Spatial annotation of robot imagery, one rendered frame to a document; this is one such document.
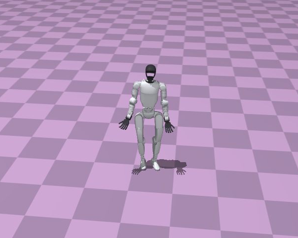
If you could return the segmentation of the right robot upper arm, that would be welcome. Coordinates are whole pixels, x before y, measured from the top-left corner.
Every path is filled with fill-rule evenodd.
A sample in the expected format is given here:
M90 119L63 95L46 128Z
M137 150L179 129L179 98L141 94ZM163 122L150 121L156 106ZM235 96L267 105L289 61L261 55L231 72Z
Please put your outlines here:
M141 81L136 81L133 84L133 89L132 89L132 98L130 99L130 103L135 105L137 103L137 96L138 96L138 89L140 88Z

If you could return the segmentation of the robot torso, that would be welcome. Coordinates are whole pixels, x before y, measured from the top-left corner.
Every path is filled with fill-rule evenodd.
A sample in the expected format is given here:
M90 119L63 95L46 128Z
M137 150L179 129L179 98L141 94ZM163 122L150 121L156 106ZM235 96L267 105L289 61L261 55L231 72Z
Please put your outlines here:
M141 81L140 85L140 101L143 106L143 118L154 118L154 106L158 100L159 82L152 80L154 83L147 83L146 79Z

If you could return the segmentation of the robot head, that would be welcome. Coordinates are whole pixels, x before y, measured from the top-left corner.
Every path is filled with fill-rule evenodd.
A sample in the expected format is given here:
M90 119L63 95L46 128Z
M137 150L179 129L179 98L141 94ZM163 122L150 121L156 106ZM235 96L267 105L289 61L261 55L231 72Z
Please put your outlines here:
M154 76L147 76L147 73L154 73ZM148 81L146 81L146 82L147 83L154 83L154 81L152 81L152 80L154 79L155 74L156 74L155 66L152 65L152 64L147 65L147 67L146 67L146 77L147 77Z

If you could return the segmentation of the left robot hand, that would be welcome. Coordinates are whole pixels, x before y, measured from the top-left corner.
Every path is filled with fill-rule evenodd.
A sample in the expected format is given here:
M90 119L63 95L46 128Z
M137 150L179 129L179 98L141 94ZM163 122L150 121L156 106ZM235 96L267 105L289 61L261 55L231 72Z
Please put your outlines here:
M165 131L166 131L166 133L167 133L167 131L168 131L168 133L169 133L170 130L173 132L171 126L172 126L173 128L175 128L169 121L170 121L170 120L165 120L165 118L164 118L164 122L165 122ZM166 130L166 129L167 129L167 130ZM168 130L168 129L169 129L169 130ZM170 131L170 133L171 133L171 131Z

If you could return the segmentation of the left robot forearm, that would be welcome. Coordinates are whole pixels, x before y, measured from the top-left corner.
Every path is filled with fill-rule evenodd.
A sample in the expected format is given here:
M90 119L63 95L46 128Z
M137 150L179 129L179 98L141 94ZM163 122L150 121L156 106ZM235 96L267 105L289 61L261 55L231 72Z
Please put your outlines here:
M168 105L163 106L162 109L163 109L163 116L164 116L165 120L169 120L169 118L168 118L168 116L169 116L169 114L168 114Z

